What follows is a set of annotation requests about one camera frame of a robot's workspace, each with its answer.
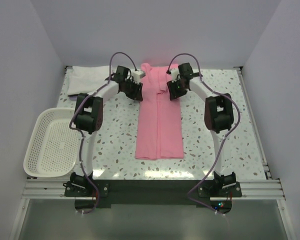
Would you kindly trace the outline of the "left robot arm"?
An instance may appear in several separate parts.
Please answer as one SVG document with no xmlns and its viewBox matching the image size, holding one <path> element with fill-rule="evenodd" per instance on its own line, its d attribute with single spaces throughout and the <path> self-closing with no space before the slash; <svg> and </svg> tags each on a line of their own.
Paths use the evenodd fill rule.
<svg viewBox="0 0 300 240">
<path fill-rule="evenodd" d="M 143 84 L 141 79 L 146 73 L 141 69 L 130 70 L 118 66 L 100 87 L 90 93 L 80 93 L 76 100 L 75 111 L 69 127 L 81 137 L 77 161 L 70 181 L 86 188 L 93 177 L 93 155 L 97 131 L 103 124 L 104 103 L 118 93 L 141 102 Z"/>
</svg>

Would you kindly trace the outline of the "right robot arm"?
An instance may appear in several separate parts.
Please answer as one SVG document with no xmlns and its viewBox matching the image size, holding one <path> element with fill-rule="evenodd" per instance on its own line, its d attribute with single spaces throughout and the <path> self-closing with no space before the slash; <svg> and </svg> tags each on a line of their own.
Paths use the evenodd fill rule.
<svg viewBox="0 0 300 240">
<path fill-rule="evenodd" d="M 204 102 L 204 124 L 212 136 L 215 160 L 203 179 L 207 180 L 209 175 L 214 179 L 231 175 L 233 170 L 228 166 L 232 158 L 229 138 L 241 121 L 239 113 L 235 122 L 234 109 L 239 108 L 231 95 L 213 90 L 204 82 L 201 71 L 194 72 L 190 63 L 168 67 L 166 73 L 171 76 L 167 82 L 171 101 L 192 91 Z"/>
</svg>

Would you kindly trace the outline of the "pink t shirt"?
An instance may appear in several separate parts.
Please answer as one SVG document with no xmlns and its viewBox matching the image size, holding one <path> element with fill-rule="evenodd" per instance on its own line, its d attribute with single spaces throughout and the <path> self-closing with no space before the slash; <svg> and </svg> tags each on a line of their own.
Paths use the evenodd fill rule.
<svg viewBox="0 0 300 240">
<path fill-rule="evenodd" d="M 182 159 L 181 104 L 170 100 L 166 66 L 141 65 L 142 98 L 139 103 L 135 158 L 141 160 Z"/>
</svg>

